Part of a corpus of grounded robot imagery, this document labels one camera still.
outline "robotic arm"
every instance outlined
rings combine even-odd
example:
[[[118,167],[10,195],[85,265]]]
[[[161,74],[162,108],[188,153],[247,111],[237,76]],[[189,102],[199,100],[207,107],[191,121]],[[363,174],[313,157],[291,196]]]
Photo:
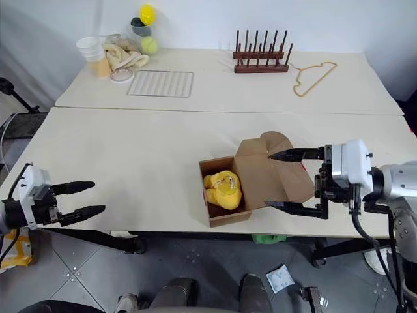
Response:
[[[372,153],[362,140],[351,140],[342,145],[325,145],[320,148],[295,148],[270,156],[285,162],[303,159],[322,160],[315,176],[315,197],[320,203],[306,208],[301,203],[268,201],[267,204],[292,215],[328,219],[328,202],[344,203],[349,208],[354,227],[366,240],[374,244],[379,257],[379,244],[360,226],[358,215],[361,203],[370,213],[387,214],[390,219],[390,237],[403,257],[405,279],[397,275],[398,312],[411,312],[417,308],[417,162],[403,165],[371,167]],[[396,265],[395,249],[393,251]]]
[[[93,186],[92,181],[51,185],[46,171],[26,164],[13,183],[8,198],[0,201],[0,235],[24,226],[35,229],[38,224],[59,222],[61,226],[67,226],[103,212],[104,205],[83,207],[68,214],[57,209],[56,196],[81,192]],[[18,200],[12,198],[15,188],[18,189]]]

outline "yellow ball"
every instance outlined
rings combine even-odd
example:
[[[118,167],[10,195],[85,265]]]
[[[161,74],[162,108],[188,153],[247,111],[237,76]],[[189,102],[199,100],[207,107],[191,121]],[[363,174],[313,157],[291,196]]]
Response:
[[[158,43],[151,36],[146,36],[142,39],[142,53],[147,55],[154,55],[158,52]]]
[[[139,11],[139,17],[145,25],[155,22],[155,10],[151,5],[143,5]]]

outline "green object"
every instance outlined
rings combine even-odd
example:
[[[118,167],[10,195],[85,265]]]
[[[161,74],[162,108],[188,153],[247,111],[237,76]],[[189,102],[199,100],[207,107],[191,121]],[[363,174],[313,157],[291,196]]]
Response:
[[[252,235],[252,240],[258,245],[271,245],[280,241],[287,241],[284,235]]]
[[[151,36],[146,36],[142,39],[142,53],[147,55],[154,55],[158,52],[158,43]]]

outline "white table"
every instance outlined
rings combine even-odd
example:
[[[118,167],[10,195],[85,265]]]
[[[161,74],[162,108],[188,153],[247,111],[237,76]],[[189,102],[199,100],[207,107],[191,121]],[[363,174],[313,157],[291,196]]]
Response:
[[[374,166],[400,164],[417,155],[414,134],[402,117],[393,115],[52,108],[1,186],[0,198],[7,197],[22,166],[33,162],[49,171],[52,183],[96,182],[85,192],[59,196],[64,213],[106,205],[102,214],[70,228],[358,237],[347,209],[334,203],[329,220],[269,207],[247,221],[209,228],[198,161],[233,155],[242,139],[268,130],[284,133],[295,147],[362,138],[373,152]],[[313,177],[321,164],[305,165]],[[387,236],[385,216],[363,213],[361,219],[370,235]]]
[[[117,85],[99,80],[83,69],[57,100],[68,108],[127,108],[196,112],[261,113],[352,113],[401,115],[365,56],[361,53],[293,52],[296,67],[338,63],[316,88],[304,98],[293,93],[298,71],[286,74],[235,74],[236,61],[225,50],[162,50],[152,57],[145,70],[194,72],[189,98],[143,97],[127,95],[129,83]],[[302,74],[306,90],[326,72],[326,68]]]

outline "wooden base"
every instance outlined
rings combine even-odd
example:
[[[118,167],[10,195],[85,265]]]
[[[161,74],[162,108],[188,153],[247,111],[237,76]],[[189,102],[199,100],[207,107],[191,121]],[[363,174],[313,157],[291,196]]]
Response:
[[[288,65],[275,64],[270,65],[235,65],[235,73],[286,73],[288,72]]]
[[[252,60],[256,60],[256,59],[260,59],[260,60],[265,60],[265,59],[282,59],[284,57],[284,52],[261,52],[259,54],[259,52],[233,52],[233,59],[252,59]]]

